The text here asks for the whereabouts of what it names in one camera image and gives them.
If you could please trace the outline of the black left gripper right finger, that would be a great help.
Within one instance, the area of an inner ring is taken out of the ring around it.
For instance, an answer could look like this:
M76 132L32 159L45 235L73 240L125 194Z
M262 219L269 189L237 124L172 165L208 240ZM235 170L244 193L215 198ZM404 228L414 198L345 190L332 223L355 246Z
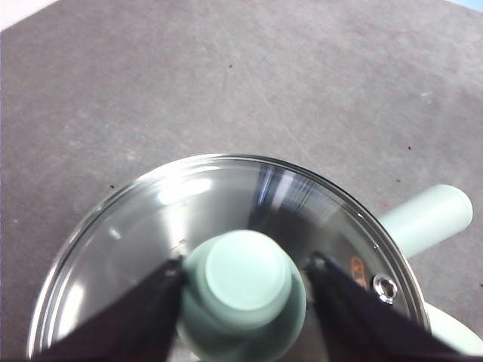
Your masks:
M467 361L383 305L321 252L307 264L315 313L332 361Z

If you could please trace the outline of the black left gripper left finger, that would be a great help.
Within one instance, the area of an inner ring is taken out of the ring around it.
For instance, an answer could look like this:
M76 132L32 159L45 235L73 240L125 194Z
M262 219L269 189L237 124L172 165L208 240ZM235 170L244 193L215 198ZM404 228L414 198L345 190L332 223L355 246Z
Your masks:
M183 258L168 259L109 307L38 353L37 360L167 360L185 282Z

